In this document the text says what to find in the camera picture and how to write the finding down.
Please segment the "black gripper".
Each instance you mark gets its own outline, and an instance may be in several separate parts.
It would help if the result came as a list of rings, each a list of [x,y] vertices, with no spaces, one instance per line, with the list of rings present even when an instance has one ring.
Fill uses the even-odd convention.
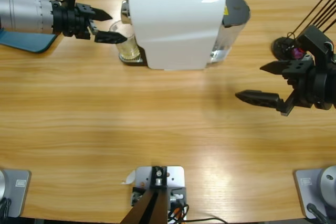
[[[254,106],[273,108],[282,115],[289,115],[296,106],[329,110],[335,107],[335,64],[327,63],[319,68],[310,60],[272,61],[260,70],[282,75],[293,91],[284,101],[279,94],[258,90],[244,90],[235,93],[243,102]]]
[[[74,9],[61,6],[57,1],[51,1],[53,16],[52,33],[63,34],[66,37],[75,36],[77,39],[90,39],[104,44],[120,44],[127,41],[127,37],[113,31],[98,31],[94,20],[103,22],[113,17],[102,9],[90,5],[76,3]]]

